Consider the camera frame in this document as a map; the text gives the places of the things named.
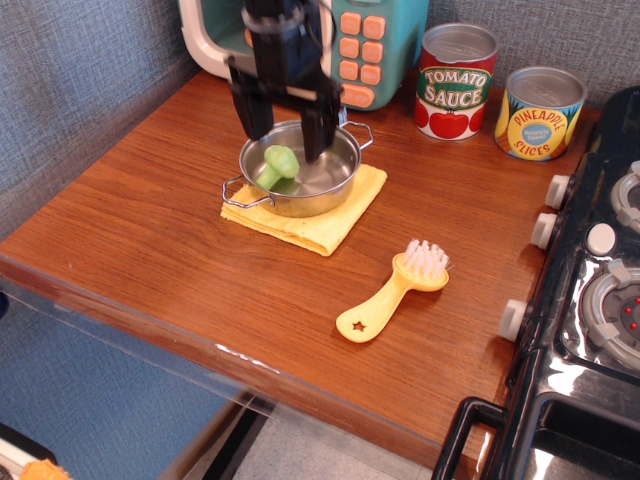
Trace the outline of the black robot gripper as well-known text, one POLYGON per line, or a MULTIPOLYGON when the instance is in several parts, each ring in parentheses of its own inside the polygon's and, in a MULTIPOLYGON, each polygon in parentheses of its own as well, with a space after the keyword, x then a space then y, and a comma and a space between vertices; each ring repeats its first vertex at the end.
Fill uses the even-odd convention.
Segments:
POLYGON ((322 31, 330 12, 324 1, 246 1, 241 15, 252 52, 226 59, 247 137, 257 141, 272 130, 274 103, 296 109, 307 162, 333 145, 339 125, 341 88, 322 67, 335 40, 322 31))

